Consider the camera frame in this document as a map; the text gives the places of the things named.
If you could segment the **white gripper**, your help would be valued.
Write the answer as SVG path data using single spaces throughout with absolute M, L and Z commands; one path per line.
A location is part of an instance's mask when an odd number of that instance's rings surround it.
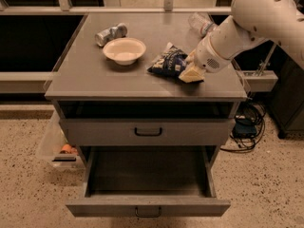
M 216 73 L 227 67 L 233 59 L 233 39 L 224 32 L 212 32 L 205 36 L 185 59 L 189 64 L 180 74 L 179 79 L 185 83 L 194 83 L 204 80 L 205 69 Z

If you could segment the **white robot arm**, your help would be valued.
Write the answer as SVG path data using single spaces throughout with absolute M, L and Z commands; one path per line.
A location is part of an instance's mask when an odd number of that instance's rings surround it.
M 198 43 L 179 79 L 200 82 L 245 50 L 270 40 L 304 67 L 304 15 L 294 0 L 232 0 L 231 14 Z

